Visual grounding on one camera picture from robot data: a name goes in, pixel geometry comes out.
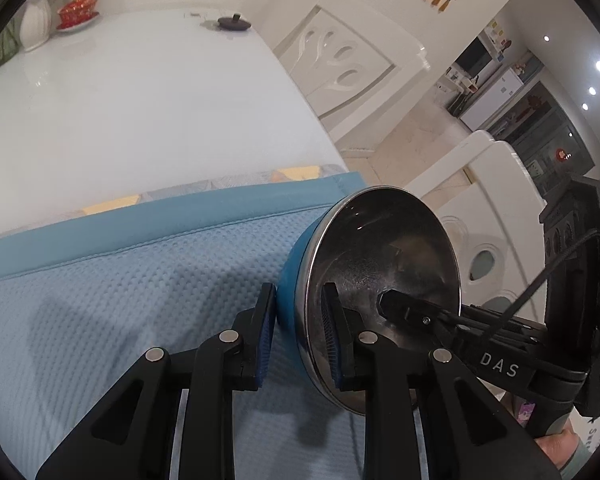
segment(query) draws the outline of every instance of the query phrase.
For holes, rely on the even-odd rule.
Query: chair backrest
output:
[[[456,250],[462,301],[503,310],[544,267],[544,200],[512,147],[486,132],[471,134],[406,190],[422,198],[461,170],[471,186],[436,214]],[[542,322],[545,303],[546,286],[520,316]]]
[[[337,142],[429,69],[422,44],[355,0],[318,0],[274,49]]]

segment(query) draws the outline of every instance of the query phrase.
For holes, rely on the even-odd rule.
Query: refrigerator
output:
[[[460,120],[475,132],[494,114],[504,106],[524,83],[512,68],[506,70],[496,79],[483,94],[467,110],[460,115]]]

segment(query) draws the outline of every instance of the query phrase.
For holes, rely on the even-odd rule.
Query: white vase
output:
[[[49,0],[27,0],[20,25],[20,43],[25,52],[39,47],[49,39],[51,7]]]

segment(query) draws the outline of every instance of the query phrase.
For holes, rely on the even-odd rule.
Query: blue bowl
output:
[[[403,189],[371,187],[347,196],[302,233],[278,282],[278,323],[296,366],[336,405],[365,411],[363,392],[341,392],[331,379],[319,292],[338,287],[344,307],[359,311],[365,327],[404,348],[425,344],[398,332],[376,309],[391,288],[460,312],[458,264],[434,213]]]

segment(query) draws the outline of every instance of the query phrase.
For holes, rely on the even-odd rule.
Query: black lid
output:
[[[242,20],[240,14],[234,14],[232,18],[229,18],[228,16],[220,18],[218,20],[218,25],[225,30],[247,30],[251,27],[251,23]]]

